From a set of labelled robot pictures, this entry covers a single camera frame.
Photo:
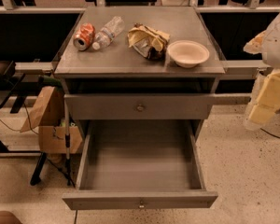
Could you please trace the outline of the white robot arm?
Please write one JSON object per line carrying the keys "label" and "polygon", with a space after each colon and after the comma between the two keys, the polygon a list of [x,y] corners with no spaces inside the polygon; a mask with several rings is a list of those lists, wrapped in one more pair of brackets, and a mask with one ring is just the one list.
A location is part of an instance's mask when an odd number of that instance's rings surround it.
{"label": "white robot arm", "polygon": [[267,124],[280,109],[280,13],[265,31],[245,44],[244,51],[260,53],[262,61],[273,69],[269,75],[258,74],[245,110],[244,126],[254,131]]}

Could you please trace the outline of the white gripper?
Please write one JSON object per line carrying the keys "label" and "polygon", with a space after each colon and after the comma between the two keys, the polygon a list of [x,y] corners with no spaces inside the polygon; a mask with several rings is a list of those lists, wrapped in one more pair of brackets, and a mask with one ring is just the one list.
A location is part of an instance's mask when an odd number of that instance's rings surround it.
{"label": "white gripper", "polygon": [[244,126],[250,131],[262,128],[275,114],[272,108],[280,108],[280,70],[257,76],[245,109]]}

